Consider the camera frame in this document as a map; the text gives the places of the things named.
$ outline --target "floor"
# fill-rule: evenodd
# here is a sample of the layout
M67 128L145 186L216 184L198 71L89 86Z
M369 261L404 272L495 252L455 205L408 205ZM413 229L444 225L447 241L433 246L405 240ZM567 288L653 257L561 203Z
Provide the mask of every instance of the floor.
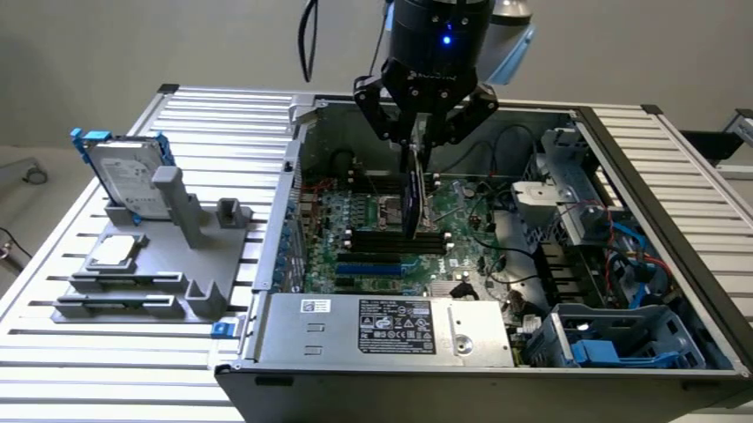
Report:
M0 182L0 226L34 254L93 180L93 170L74 148L0 146L0 166L27 157L42 162L50 179L45 185ZM0 268L0 295L14 281L15 275Z

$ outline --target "circuit board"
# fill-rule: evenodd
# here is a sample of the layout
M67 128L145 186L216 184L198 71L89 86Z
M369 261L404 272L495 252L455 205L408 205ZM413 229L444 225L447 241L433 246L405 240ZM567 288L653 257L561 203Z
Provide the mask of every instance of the circuit board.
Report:
M483 247L472 235L492 246L499 246L499 242L491 207L477 195L475 182L443 181L428 195L420 236L447 237L444 254L398 251L400 274L346 277L338 266L340 257L352 252L349 232L402 235L401 199L397 195L381 195L377 188L369 194L353 192L341 182L321 186L328 189L316 189L302 199L309 257L306 292L436 296L449 294L465 278L481 288L484 297L495 296L484 281L487 269L500 254Z

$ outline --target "blue drive bracket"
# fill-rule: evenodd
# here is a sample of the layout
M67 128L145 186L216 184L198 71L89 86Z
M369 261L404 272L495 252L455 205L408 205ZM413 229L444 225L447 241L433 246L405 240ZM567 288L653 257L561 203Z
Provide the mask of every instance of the blue drive bracket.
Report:
M107 197L110 198L111 204L115 206L121 206L121 204L115 202L114 195L110 193L110 190L107 189L107 186L105 184L103 176L99 175L99 172L97 171L97 166L93 163L93 158L90 157L90 153L86 150L87 142L107 141L113 136L111 132L106 130L94 130L90 131L85 136L82 135L83 133L85 130L82 130L82 128L74 128L70 134L71 142L74 143L74 147L79 151L79 154L82 154L82 160L85 161L85 164L90 165L90 167L94 170L94 175L97 176L97 179L99 179L99 184L103 187L105 192L107 193Z

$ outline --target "blue clip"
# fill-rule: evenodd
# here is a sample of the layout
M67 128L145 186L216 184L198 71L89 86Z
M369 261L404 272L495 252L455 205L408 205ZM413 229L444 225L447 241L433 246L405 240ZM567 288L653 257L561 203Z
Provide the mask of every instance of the blue clip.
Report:
M110 130L90 130L85 135L87 141L95 141L102 143L114 137L114 133Z
M213 323L213 332L210 332L212 339L234 339L236 338L236 324L216 322Z
M645 296L647 296L647 284L644 282L641 282L639 284L639 291L636 292L636 295L633 296L633 301L628 305L628 308L631 310L640 307L640 302L644 301Z
M167 166L175 166L175 157L174 152L171 152L170 150L170 141L167 140L167 137L163 135L162 131L157 133L154 139L161 145L161 151L163 152L163 163Z
M90 159L90 155L86 152L85 139L82 138L83 132L85 130L82 130L82 128L74 128L74 130L71 131L71 142L74 143L74 147L79 151L79 154L82 154L82 160L87 165L91 165L93 160Z

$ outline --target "blue cable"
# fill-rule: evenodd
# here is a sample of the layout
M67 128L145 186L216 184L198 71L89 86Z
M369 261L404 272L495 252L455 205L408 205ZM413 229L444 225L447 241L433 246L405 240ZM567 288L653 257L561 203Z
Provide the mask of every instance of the blue cable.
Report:
M623 225L621 223L615 222L612 224L612 227L615 227L619 231L621 231L624 234L631 235L633 238L636 238L639 240L639 244L640 247L643 249L647 249L647 237L639 233L636 233L636 231L633 231L629 227L627 227L625 225Z

